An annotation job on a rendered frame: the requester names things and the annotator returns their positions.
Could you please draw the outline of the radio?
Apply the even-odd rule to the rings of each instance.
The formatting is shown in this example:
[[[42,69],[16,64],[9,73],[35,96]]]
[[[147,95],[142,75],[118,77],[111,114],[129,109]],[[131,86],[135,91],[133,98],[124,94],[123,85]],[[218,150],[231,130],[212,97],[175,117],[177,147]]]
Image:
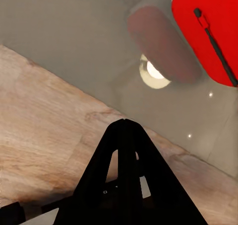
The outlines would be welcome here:
[[[207,74],[238,87],[238,0],[172,0],[172,13]]]

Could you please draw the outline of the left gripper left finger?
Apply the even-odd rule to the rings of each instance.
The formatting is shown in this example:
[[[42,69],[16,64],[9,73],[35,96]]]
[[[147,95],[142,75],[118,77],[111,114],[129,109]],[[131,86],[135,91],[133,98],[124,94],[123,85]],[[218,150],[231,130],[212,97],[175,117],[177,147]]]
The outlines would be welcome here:
[[[116,150],[118,206],[99,208]],[[107,127],[57,225],[132,225],[124,119]]]

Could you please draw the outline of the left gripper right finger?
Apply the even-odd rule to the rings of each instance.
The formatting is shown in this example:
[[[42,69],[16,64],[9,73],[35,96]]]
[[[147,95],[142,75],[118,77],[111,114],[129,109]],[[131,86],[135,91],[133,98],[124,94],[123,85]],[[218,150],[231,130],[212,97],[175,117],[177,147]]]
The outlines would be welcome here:
[[[142,125],[124,120],[132,225],[208,225]],[[144,206],[140,159],[155,208]]]

